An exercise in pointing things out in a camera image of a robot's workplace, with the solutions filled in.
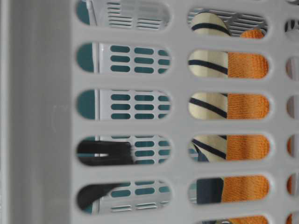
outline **dark fabric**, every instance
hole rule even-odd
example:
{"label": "dark fabric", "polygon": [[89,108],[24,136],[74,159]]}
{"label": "dark fabric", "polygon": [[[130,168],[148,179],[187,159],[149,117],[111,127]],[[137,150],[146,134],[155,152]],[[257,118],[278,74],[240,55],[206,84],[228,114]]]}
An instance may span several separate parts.
{"label": "dark fabric", "polygon": [[[206,156],[199,151],[199,162],[209,162]],[[197,204],[219,203],[223,190],[221,178],[199,179],[196,182]],[[216,221],[204,221],[202,224],[215,224]]]}

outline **black object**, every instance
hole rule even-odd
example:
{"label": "black object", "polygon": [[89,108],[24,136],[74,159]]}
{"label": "black object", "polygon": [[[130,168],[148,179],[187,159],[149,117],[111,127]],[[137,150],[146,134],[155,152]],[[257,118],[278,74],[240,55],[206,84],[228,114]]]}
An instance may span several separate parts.
{"label": "black object", "polygon": [[[197,148],[198,161],[209,162],[207,157]],[[199,179],[196,182],[197,204],[221,202],[223,180],[221,178]],[[204,221],[202,224],[215,224],[216,221]]]}
{"label": "black object", "polygon": [[[133,164],[131,144],[129,142],[84,140],[78,146],[79,154],[106,154],[106,156],[79,157],[89,166],[130,165]],[[86,209],[95,200],[105,196],[120,183],[93,184],[79,191],[77,200],[81,209]]]}
{"label": "black object", "polygon": [[88,166],[130,165],[133,164],[129,142],[91,141],[79,144],[80,154],[106,154],[106,156],[81,156],[79,160]]}
{"label": "black object", "polygon": [[84,210],[91,205],[95,200],[105,196],[113,188],[118,187],[119,183],[113,184],[95,184],[88,185],[79,191],[77,200],[80,209]]}

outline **striped fabric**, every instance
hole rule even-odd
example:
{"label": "striped fabric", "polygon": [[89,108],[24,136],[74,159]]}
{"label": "striped fabric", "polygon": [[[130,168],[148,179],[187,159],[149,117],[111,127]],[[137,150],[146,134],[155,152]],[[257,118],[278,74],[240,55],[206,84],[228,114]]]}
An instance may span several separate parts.
{"label": "striped fabric", "polygon": [[[197,14],[191,21],[192,30],[200,35],[230,36],[225,23],[212,13]],[[197,50],[189,57],[189,68],[198,77],[228,77],[228,54],[222,51]],[[228,96],[223,93],[194,94],[189,102],[190,114],[197,119],[226,119]],[[196,136],[194,148],[204,154],[209,162],[226,158],[226,136]]]}

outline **navy stripe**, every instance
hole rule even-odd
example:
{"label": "navy stripe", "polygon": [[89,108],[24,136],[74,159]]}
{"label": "navy stripe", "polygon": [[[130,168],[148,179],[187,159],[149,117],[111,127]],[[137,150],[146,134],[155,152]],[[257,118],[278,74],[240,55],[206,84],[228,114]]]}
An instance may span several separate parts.
{"label": "navy stripe", "polygon": [[219,135],[219,137],[220,137],[220,138],[223,138],[223,139],[225,139],[225,140],[227,140],[226,135]]}
{"label": "navy stripe", "polygon": [[230,36],[229,30],[227,28],[213,23],[205,23],[205,22],[198,23],[192,27],[192,30],[203,29],[203,28],[219,30]]}
{"label": "navy stripe", "polygon": [[206,68],[209,68],[209,69],[219,71],[219,72],[224,73],[226,75],[228,74],[228,69],[227,68],[225,68],[221,65],[218,65],[218,64],[211,63],[211,62],[206,62],[206,61],[202,61],[202,60],[189,60],[189,65],[199,65],[199,66],[203,66],[203,67],[206,67]]}
{"label": "navy stripe", "polygon": [[223,153],[222,151],[220,151],[220,150],[218,150],[216,148],[213,148],[213,147],[211,147],[211,146],[209,146],[209,145],[207,145],[205,143],[202,143],[202,142],[200,142],[200,141],[198,141],[196,139],[193,139],[192,143],[196,144],[198,147],[200,147],[200,148],[202,148],[202,149],[204,149],[204,150],[206,150],[206,151],[208,151],[208,152],[210,152],[210,153],[212,153],[212,154],[214,154],[216,156],[219,156],[219,157],[221,157],[223,159],[226,158],[225,153]]}
{"label": "navy stripe", "polygon": [[195,148],[196,152],[197,152],[197,153],[200,153],[200,150],[199,150],[199,148],[197,147],[197,145],[195,145],[194,143],[193,143],[193,145],[194,145],[194,148]]}
{"label": "navy stripe", "polygon": [[190,98],[189,102],[192,103],[192,104],[194,104],[194,105],[206,108],[207,110],[213,111],[214,113],[222,116],[223,118],[227,118],[227,116],[228,116],[228,113],[226,113],[222,109],[220,109],[220,108],[218,108],[218,107],[216,107],[214,105],[211,105],[209,103],[206,103],[204,101],[201,101],[199,99]]}

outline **orange fabric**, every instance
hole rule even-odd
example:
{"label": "orange fabric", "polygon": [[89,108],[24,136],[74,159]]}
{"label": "orange fabric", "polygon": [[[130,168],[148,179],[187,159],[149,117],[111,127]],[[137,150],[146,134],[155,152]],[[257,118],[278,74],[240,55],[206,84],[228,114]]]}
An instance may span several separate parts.
{"label": "orange fabric", "polygon": [[[243,38],[263,38],[259,30],[244,32]],[[263,78],[268,73],[267,60],[256,54],[229,53],[228,77]],[[262,119],[269,112],[269,101],[261,95],[229,94],[228,119]],[[269,153],[269,142],[261,135],[228,136],[227,157],[233,160],[259,160]],[[269,183],[263,176],[224,178],[223,202],[258,200],[269,191]],[[233,224],[267,224],[262,216],[230,219]]]}

